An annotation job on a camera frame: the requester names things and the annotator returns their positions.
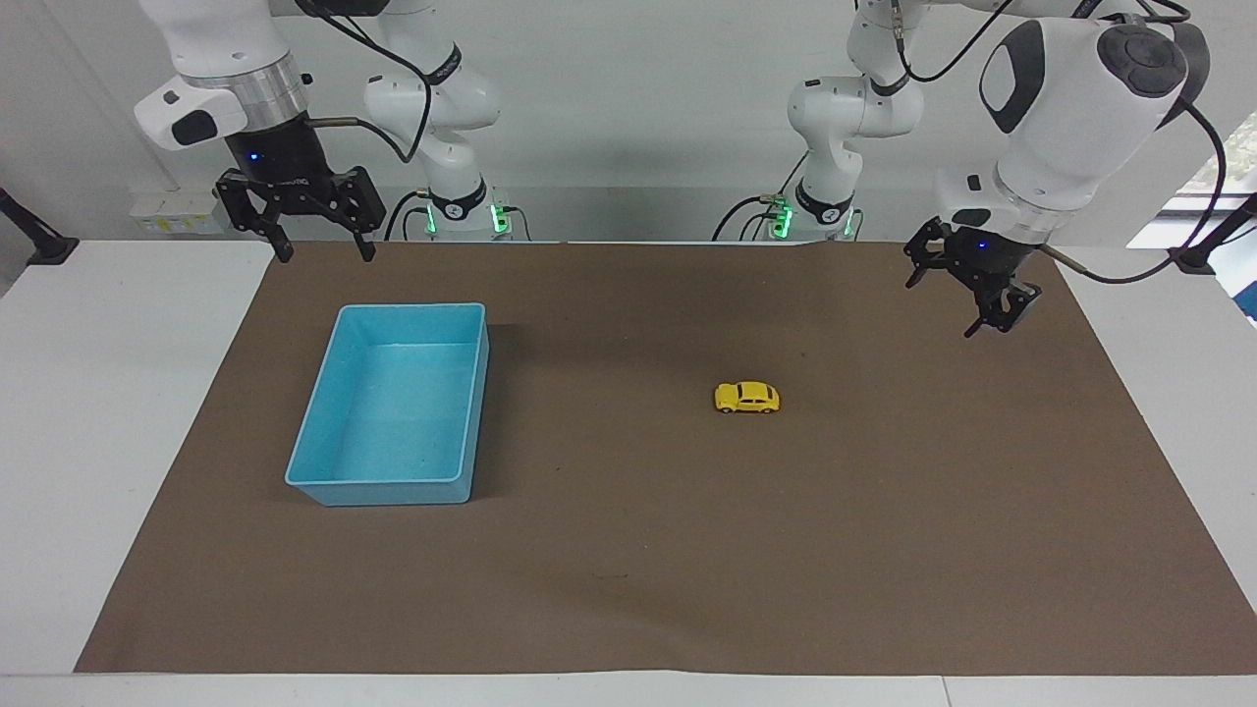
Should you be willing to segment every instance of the white wall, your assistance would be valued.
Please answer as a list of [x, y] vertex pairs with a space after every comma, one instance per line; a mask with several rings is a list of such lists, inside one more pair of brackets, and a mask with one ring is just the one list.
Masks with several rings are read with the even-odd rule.
[[[1199, 103], [1229, 132], [1257, 108], [1257, 96], [1248, 91], [1257, 4], [1189, 4], [1214, 53], [1214, 75]], [[444, 3], [444, 20], [468, 60], [503, 87], [502, 122], [473, 136], [486, 171], [514, 201], [532, 206], [539, 235], [706, 237], [723, 204], [776, 189], [802, 152], [784, 112], [793, 86], [854, 70], [843, 47], [850, 0], [766, 5]], [[118, 114], [172, 73], [165, 45], [133, 0], [0, 3], [0, 179], [63, 230], [132, 237], [127, 192], [160, 185], [161, 170], [145, 156], [134, 131], [102, 120], [82, 96], [59, 59], [69, 48], [39, 36], [40, 8], [96, 67], [114, 109], [123, 107]], [[962, 8], [934, 10], [919, 65], [939, 65], [980, 21], [982, 15]], [[1003, 138], [978, 102], [975, 83], [984, 55], [1017, 21], [1002, 19], [969, 60], [926, 87], [928, 112], [916, 133], [864, 143], [866, 238], [905, 239], [933, 215], [934, 169], [999, 153]], [[316, 20], [285, 18], [279, 24], [303, 70], [316, 75], [314, 112], [361, 113], [362, 81], [387, 64]], [[422, 182], [370, 135], [337, 131], [324, 137], [333, 166], [365, 164], [386, 196]], [[1124, 245], [1208, 155], [1199, 131], [1179, 121], [1105, 186], [1062, 243]], [[200, 190], [230, 166], [221, 145], [160, 160], [181, 186]], [[615, 218], [606, 219], [608, 213]], [[295, 238], [334, 235], [305, 223], [290, 231]]]

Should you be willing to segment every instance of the cable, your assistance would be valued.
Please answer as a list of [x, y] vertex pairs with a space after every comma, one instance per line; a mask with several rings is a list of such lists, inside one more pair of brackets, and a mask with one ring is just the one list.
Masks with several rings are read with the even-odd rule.
[[505, 206], [502, 210], [503, 214], [519, 214], [519, 218], [524, 220], [524, 238], [528, 243], [533, 242], [533, 229], [528, 228], [528, 214], [524, 213], [519, 206]]
[[978, 40], [982, 39], [984, 34], [987, 34], [987, 30], [989, 30], [991, 26], [996, 24], [996, 20], [999, 19], [999, 15], [1003, 15], [1004, 10], [1007, 10], [1008, 6], [1013, 4], [1013, 0], [1004, 0], [998, 8], [996, 8], [996, 11], [992, 13], [989, 18], [987, 18], [987, 21], [983, 23], [982, 29], [979, 29], [978, 33], [969, 39], [969, 42], [964, 45], [964, 49], [960, 49], [960, 53], [957, 54], [955, 58], [952, 59], [945, 67], [943, 67], [943, 70], [929, 77], [918, 75], [916, 72], [913, 70], [913, 65], [908, 63], [908, 48], [904, 42], [904, 24], [903, 24], [904, 16], [903, 16], [903, 9], [900, 6], [900, 0], [890, 0], [890, 4], [894, 6], [895, 10], [892, 16], [896, 18], [894, 20], [896, 25], [895, 49], [899, 53], [899, 63], [904, 65], [904, 72], [908, 73], [908, 78], [919, 83], [933, 83], [945, 77], [952, 69], [957, 67], [957, 64], [960, 63], [962, 59], [964, 59], [964, 57], [978, 44]]
[[[781, 196], [781, 198], [786, 196], [786, 187], [788, 187], [789, 182], [793, 181], [794, 175], [797, 175], [798, 171], [801, 169], [803, 169], [803, 162], [807, 161], [807, 156], [811, 155], [811, 153], [812, 153], [811, 150], [804, 150], [803, 151], [803, 156], [798, 159], [798, 162], [794, 165], [794, 169], [791, 170], [789, 176], [786, 177], [786, 181], [782, 182], [782, 187], [777, 190], [777, 196]], [[768, 223], [768, 216], [771, 216], [772, 213], [773, 213], [772, 205], [769, 205], [767, 209], [764, 209], [764, 214], [763, 214], [764, 219], [759, 221], [759, 225], [755, 228], [755, 235], [750, 240], [759, 240], [759, 234], [760, 234], [760, 231], [764, 230], [764, 224]]]
[[308, 125], [312, 128], [316, 128], [316, 130], [322, 130], [322, 128], [326, 128], [326, 127], [361, 127], [361, 128], [370, 130], [371, 132], [376, 133], [380, 137], [380, 140], [383, 140], [385, 142], [388, 143], [390, 147], [392, 147], [393, 152], [397, 155], [397, 159], [401, 160], [402, 164], [406, 164], [409, 161], [406, 159], [406, 152], [403, 152], [402, 148], [401, 148], [401, 146], [397, 145], [397, 141], [395, 141], [380, 126], [377, 126], [375, 123], [371, 123], [371, 122], [367, 122], [367, 121], [365, 121], [362, 118], [356, 118], [356, 117], [346, 117], [346, 118], [314, 118], [314, 120], [308, 121]]
[[344, 21], [349, 23], [353, 26], [353, 29], [358, 30], [358, 35], [360, 36], [363, 36], [363, 38], [366, 38], [368, 40], [371, 39], [371, 35], [367, 34], [367, 30], [362, 29], [362, 25], [360, 25], [357, 21], [354, 21], [353, 18], [351, 18], [349, 15], [343, 15], [343, 16], [344, 16]]
[[427, 199], [427, 192], [422, 190], [407, 191], [405, 196], [397, 201], [393, 206], [392, 215], [388, 216], [388, 228], [385, 229], [385, 243], [392, 238], [392, 229], [397, 224], [397, 215], [401, 214], [401, 208], [410, 203], [411, 199]]
[[759, 196], [748, 196], [742, 201], [738, 201], [738, 204], [735, 204], [733, 209], [729, 209], [729, 213], [725, 214], [723, 219], [720, 219], [720, 225], [715, 226], [715, 233], [711, 234], [711, 243], [720, 240], [720, 231], [723, 231], [724, 226], [729, 224], [729, 220], [733, 219], [734, 214], [745, 209], [747, 206], [750, 206], [752, 204], [759, 204], [760, 199], [762, 198]]
[[410, 242], [410, 231], [407, 229], [410, 228], [410, 218], [415, 214], [427, 215], [427, 206], [411, 209], [410, 211], [406, 211], [405, 216], [401, 218], [401, 239], [405, 242]]
[[[742, 233], [738, 234], [738, 240], [745, 240], [747, 239], [747, 230], [750, 228], [750, 224], [755, 223], [757, 220], [759, 221], [760, 228], [763, 228], [764, 220], [767, 218], [768, 216], [766, 216], [763, 214], [755, 214], [754, 216], [750, 216], [749, 219], [747, 219], [747, 223], [743, 224], [743, 226], [742, 226]], [[750, 240], [759, 240], [759, 229], [755, 229], [755, 237], [752, 238]]]
[[1190, 19], [1192, 19], [1192, 10], [1188, 10], [1187, 8], [1184, 8], [1183, 5], [1179, 5], [1178, 3], [1174, 3], [1173, 0], [1151, 0], [1151, 1], [1155, 3], [1156, 5], [1160, 5], [1161, 8], [1165, 8], [1168, 10], [1173, 10], [1173, 11], [1178, 13], [1178, 15], [1169, 15], [1169, 16], [1160, 15], [1156, 11], [1151, 10], [1150, 8], [1148, 8], [1148, 5], [1144, 3], [1144, 0], [1140, 0], [1139, 4], [1143, 5], [1144, 9], [1148, 10], [1149, 15], [1151, 15], [1151, 16], [1144, 18], [1145, 20], [1148, 20], [1150, 23], [1172, 25], [1172, 24], [1179, 24], [1179, 23], [1190, 21]]
[[1239, 235], [1232, 235], [1231, 238], [1223, 240], [1222, 243], [1218, 244], [1218, 248], [1222, 248], [1223, 245], [1231, 245], [1232, 243], [1234, 243], [1234, 242], [1237, 242], [1237, 240], [1239, 240], [1242, 238], [1247, 238], [1253, 231], [1257, 231], [1257, 225], [1249, 226], [1248, 230], [1241, 233]]
[[1187, 254], [1187, 252], [1195, 243], [1195, 239], [1200, 237], [1200, 233], [1204, 230], [1204, 226], [1207, 226], [1209, 221], [1213, 220], [1213, 213], [1218, 208], [1218, 200], [1222, 199], [1223, 186], [1226, 185], [1227, 181], [1227, 146], [1222, 142], [1222, 137], [1218, 136], [1218, 131], [1217, 128], [1213, 127], [1213, 123], [1209, 122], [1209, 118], [1204, 117], [1204, 113], [1197, 109], [1197, 107], [1190, 101], [1185, 98], [1179, 98], [1178, 104], [1189, 116], [1195, 118], [1197, 123], [1200, 125], [1200, 128], [1203, 128], [1205, 135], [1209, 136], [1209, 142], [1213, 143], [1213, 151], [1218, 156], [1218, 180], [1217, 184], [1214, 184], [1213, 186], [1213, 195], [1209, 198], [1209, 206], [1204, 210], [1203, 214], [1200, 214], [1200, 220], [1195, 224], [1195, 228], [1192, 229], [1192, 235], [1187, 239], [1185, 243], [1183, 243], [1183, 247], [1175, 250], [1174, 255], [1170, 255], [1155, 268], [1139, 273], [1138, 276], [1130, 276], [1124, 278], [1111, 278], [1111, 277], [1099, 276], [1091, 272], [1086, 265], [1082, 265], [1081, 263], [1068, 258], [1067, 255], [1061, 254], [1060, 250], [1056, 250], [1050, 245], [1041, 247], [1041, 249], [1045, 253], [1047, 253], [1050, 257], [1058, 260], [1060, 263], [1065, 264], [1071, 270], [1079, 273], [1080, 276], [1099, 282], [1101, 284], [1134, 284], [1136, 282], [1143, 282], [1160, 273], [1165, 268], [1178, 263], [1183, 258], [1183, 255]]
[[402, 156], [400, 148], [397, 150], [398, 157], [401, 159], [402, 164], [409, 165], [415, 159], [415, 153], [419, 152], [419, 143], [420, 143], [420, 141], [424, 140], [424, 133], [427, 132], [429, 120], [432, 116], [432, 81], [431, 81], [431, 78], [426, 73], [424, 73], [419, 67], [416, 67], [415, 64], [410, 63], [405, 58], [398, 57], [397, 54], [395, 54], [395, 53], [390, 52], [388, 49], [385, 49], [383, 47], [381, 47], [376, 40], [373, 40], [370, 36], [367, 36], [366, 33], [362, 33], [360, 35], [360, 34], [354, 33], [353, 29], [351, 29], [351, 28], [341, 24], [339, 21], [337, 21], [336, 18], [332, 15], [332, 13], [327, 8], [319, 5], [317, 3], [310, 3], [309, 6], [314, 10], [314, 13], [318, 15], [318, 18], [321, 20], [323, 20], [324, 23], [327, 23], [329, 26], [334, 28], [337, 31], [339, 31], [341, 34], [343, 34], [343, 35], [348, 36], [349, 39], [357, 42], [358, 44], [362, 44], [367, 49], [371, 49], [372, 52], [376, 52], [376, 53], [378, 53], [378, 54], [381, 54], [381, 55], [383, 55], [383, 57], [386, 57], [386, 58], [396, 62], [397, 64], [401, 64], [402, 67], [410, 69], [410, 72], [414, 73], [416, 77], [419, 77], [419, 81], [424, 84], [424, 96], [425, 96], [425, 99], [424, 99], [424, 114], [419, 118], [419, 130], [415, 131], [415, 141], [411, 142], [410, 151], [406, 152], [405, 156]]

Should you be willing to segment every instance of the electrical outlet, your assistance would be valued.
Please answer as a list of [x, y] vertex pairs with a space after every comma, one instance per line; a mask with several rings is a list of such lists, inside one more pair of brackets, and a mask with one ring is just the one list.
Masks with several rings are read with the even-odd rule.
[[151, 235], [224, 235], [226, 209], [210, 194], [141, 194], [131, 218]]

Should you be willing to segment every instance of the silver metal ring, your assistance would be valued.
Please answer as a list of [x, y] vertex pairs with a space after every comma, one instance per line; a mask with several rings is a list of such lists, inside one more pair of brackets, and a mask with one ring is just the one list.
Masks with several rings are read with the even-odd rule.
[[245, 74], [184, 79], [197, 88], [225, 88], [236, 94], [249, 118], [245, 132], [256, 132], [287, 123], [309, 107], [305, 84], [292, 54]]

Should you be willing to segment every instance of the window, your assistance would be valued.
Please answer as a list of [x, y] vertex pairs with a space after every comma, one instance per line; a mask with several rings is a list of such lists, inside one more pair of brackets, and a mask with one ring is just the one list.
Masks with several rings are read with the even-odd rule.
[[[1183, 187], [1184, 194], [1213, 194], [1218, 179], [1218, 159], [1210, 157], [1192, 181]], [[1257, 191], [1257, 113], [1248, 116], [1227, 140], [1227, 191]]]

